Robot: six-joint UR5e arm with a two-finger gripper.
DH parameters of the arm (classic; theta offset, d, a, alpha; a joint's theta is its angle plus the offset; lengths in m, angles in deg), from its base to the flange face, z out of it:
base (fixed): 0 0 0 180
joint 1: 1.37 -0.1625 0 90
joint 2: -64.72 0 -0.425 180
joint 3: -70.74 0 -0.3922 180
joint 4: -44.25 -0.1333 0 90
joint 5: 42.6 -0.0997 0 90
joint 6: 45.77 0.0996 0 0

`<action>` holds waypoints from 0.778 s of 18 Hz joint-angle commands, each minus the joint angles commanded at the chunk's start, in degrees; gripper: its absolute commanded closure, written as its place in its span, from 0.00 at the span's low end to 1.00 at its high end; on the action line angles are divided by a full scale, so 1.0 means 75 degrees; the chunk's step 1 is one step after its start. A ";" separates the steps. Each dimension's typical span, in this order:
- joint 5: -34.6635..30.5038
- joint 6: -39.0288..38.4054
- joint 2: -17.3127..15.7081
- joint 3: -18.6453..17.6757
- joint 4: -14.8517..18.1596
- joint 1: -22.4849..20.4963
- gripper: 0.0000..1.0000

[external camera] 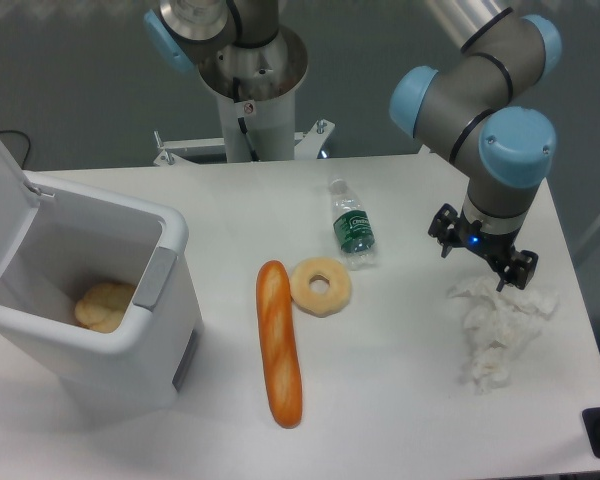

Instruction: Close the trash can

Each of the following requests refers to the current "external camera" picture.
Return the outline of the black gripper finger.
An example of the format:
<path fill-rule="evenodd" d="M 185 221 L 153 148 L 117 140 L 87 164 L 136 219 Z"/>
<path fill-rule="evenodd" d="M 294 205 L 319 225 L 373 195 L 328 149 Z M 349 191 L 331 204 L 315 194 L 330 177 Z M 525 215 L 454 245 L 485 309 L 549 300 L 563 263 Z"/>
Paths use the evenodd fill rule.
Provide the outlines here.
<path fill-rule="evenodd" d="M 434 215 L 428 229 L 428 235 L 437 240 L 441 246 L 441 257 L 446 258 L 449 253 L 458 247 L 458 233 L 456 225 L 458 213 L 449 204 L 445 203 Z"/>
<path fill-rule="evenodd" d="M 496 262 L 496 273 L 499 282 L 496 290 L 501 292 L 505 286 L 524 290 L 532 280 L 539 256 L 532 251 L 513 250 L 503 259 Z"/>

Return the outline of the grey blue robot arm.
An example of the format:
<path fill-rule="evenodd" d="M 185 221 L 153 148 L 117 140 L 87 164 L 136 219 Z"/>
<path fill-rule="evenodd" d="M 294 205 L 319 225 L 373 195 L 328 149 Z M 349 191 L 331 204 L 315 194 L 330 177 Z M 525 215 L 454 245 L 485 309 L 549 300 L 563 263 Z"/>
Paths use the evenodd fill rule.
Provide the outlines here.
<path fill-rule="evenodd" d="M 431 1 L 428 9 L 462 60 L 447 73 L 409 71 L 389 114 L 469 180 L 462 208 L 442 207 L 429 233 L 444 252 L 466 249 L 502 285 L 524 289 L 538 257 L 514 243 L 551 168 L 556 133 L 544 115 L 514 99 L 555 68 L 560 34 L 550 21 L 521 17 L 499 1 Z M 162 1 L 144 26 L 166 62 L 196 70 L 215 95 L 228 160 L 299 157 L 295 93 L 308 54 L 281 24 L 277 2 Z"/>

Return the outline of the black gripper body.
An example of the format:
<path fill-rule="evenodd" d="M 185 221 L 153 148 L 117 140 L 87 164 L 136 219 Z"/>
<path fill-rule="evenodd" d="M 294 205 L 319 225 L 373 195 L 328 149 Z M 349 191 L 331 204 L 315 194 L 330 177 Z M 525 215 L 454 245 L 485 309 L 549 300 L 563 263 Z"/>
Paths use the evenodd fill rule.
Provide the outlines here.
<path fill-rule="evenodd" d="M 494 272 L 504 275 L 511 269 L 521 216 L 494 217 L 472 205 L 468 214 L 449 208 L 449 249 L 464 248 L 485 260 Z"/>

